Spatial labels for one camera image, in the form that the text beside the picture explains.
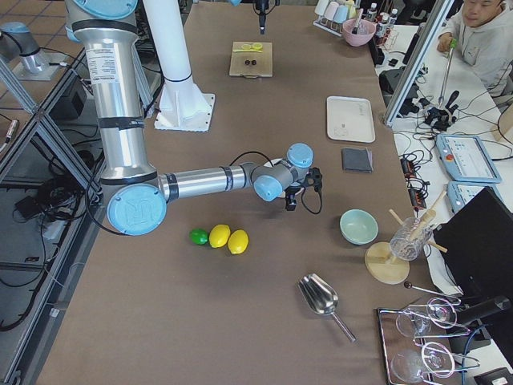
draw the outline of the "metal scoop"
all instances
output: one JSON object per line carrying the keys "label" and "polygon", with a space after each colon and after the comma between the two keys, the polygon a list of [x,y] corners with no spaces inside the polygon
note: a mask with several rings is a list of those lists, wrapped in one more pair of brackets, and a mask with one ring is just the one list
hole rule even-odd
{"label": "metal scoop", "polygon": [[303,296],[314,313],[319,315],[332,315],[337,325],[351,342],[356,341],[356,337],[349,327],[335,313],[338,305],[337,292],[325,281],[319,278],[317,274],[305,275],[298,283]]}

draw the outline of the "brown table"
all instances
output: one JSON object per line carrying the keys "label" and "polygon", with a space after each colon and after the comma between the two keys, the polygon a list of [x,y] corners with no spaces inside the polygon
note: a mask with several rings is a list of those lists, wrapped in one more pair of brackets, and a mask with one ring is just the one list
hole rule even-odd
{"label": "brown table", "polygon": [[[366,47],[312,26],[310,6],[280,6],[258,34],[251,6],[200,2],[185,27],[195,82],[216,94],[206,134],[162,132],[148,121],[147,148],[160,172],[229,164],[248,150],[281,157],[309,144],[323,173],[324,208],[314,216],[284,201],[263,202],[251,189],[177,201],[143,237],[101,233],[67,310],[38,384],[378,384],[385,382],[377,307],[400,308],[418,296],[367,272],[368,246],[340,233],[348,209],[372,213],[388,241],[411,215],[378,79]],[[274,76],[228,76],[233,41],[273,43]],[[325,134],[330,95],[367,98],[376,141],[374,172],[341,170],[341,148]],[[261,161],[257,156],[245,160]],[[307,194],[315,209],[317,198]],[[193,245],[189,230],[225,223],[245,229],[248,250]],[[339,293],[338,313],[356,334],[350,344],[330,318],[310,311],[297,287],[317,273]],[[409,279],[428,286],[425,260]]]}

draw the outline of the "bowl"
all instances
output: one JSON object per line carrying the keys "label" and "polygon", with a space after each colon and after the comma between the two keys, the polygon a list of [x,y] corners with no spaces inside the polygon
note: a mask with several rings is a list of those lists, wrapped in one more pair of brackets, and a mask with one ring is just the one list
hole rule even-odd
{"label": "bowl", "polygon": [[340,231],[354,245],[364,245],[376,239],[378,223],[368,212],[353,209],[341,216]]}
{"label": "bowl", "polygon": [[353,34],[351,32],[355,22],[356,19],[350,18],[342,24],[342,36],[350,46],[359,47],[367,44],[372,39],[376,33],[376,24],[369,20],[361,20],[360,28],[366,28],[367,34]]}

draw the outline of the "white desk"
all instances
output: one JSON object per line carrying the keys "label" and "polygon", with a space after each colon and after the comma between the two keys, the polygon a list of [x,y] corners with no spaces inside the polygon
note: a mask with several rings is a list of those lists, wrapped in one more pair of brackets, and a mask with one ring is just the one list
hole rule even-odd
{"label": "white desk", "polygon": [[[410,44],[411,37],[416,30],[416,26],[396,26],[396,31],[398,33],[396,35],[394,45],[389,49],[389,52],[387,52],[385,63],[388,63],[388,60],[393,58],[399,60],[399,63],[402,63],[403,54],[398,52],[406,52]],[[425,66],[428,68],[428,72],[424,76],[426,82],[423,84],[418,82],[421,93],[428,99],[432,99],[433,103],[438,101],[438,97],[442,90],[442,80],[447,64],[445,55],[436,51],[437,44],[438,41],[433,43],[424,59]],[[378,68],[377,71],[381,72],[388,68],[389,67],[384,66],[382,68]],[[492,122],[495,123],[499,120],[500,112],[498,108],[496,108],[490,95],[486,92],[481,80],[474,74],[471,67],[463,62],[462,57],[458,52],[454,53],[451,63],[449,79],[446,86],[445,101],[447,101],[454,90],[459,91],[459,96],[455,101],[459,105],[459,108],[463,109],[467,106],[468,108],[464,111],[466,114],[463,112],[458,113],[458,111],[456,111],[455,115],[458,117],[458,121],[447,130],[447,133],[479,134],[479,137],[483,140],[491,158],[504,158],[509,156],[511,154],[510,150],[497,144],[491,133],[492,130],[497,129],[497,126]],[[467,117],[469,114],[479,116],[482,119],[472,116]],[[396,119],[394,121],[393,130],[396,133],[395,142],[398,154],[401,155],[414,150],[423,150],[427,154],[427,150],[422,146],[422,144],[418,140],[414,139],[413,133],[429,132],[430,130],[417,128],[418,124],[423,121],[423,118],[418,119],[414,114],[410,114],[410,116],[411,117]],[[424,140],[423,143],[427,148],[434,147],[433,140]],[[428,189],[429,196],[426,198],[427,207],[430,207],[434,203],[434,200],[444,189],[446,189],[446,184],[451,180],[439,159],[438,150],[433,148],[431,152],[433,154],[433,160],[424,164],[418,173],[423,180],[428,180],[430,182]],[[505,205],[512,210],[513,194],[511,194],[511,190],[513,189],[513,161],[503,160],[495,162],[495,167],[503,178],[503,182],[497,186],[498,190]],[[454,215],[447,198],[444,200],[444,204],[436,207],[436,211],[438,215],[435,221],[438,223],[445,223]],[[434,284],[446,293],[454,293],[454,287],[446,278],[446,270],[440,252],[433,249],[428,259],[428,263],[430,265],[431,277],[433,278]],[[471,356],[476,357],[481,361],[481,367],[479,369],[469,371],[467,375],[467,383],[475,383],[472,379],[474,375],[490,371],[496,367],[508,367],[511,371],[511,366],[499,352],[499,349],[493,341],[490,346],[472,351]]]}

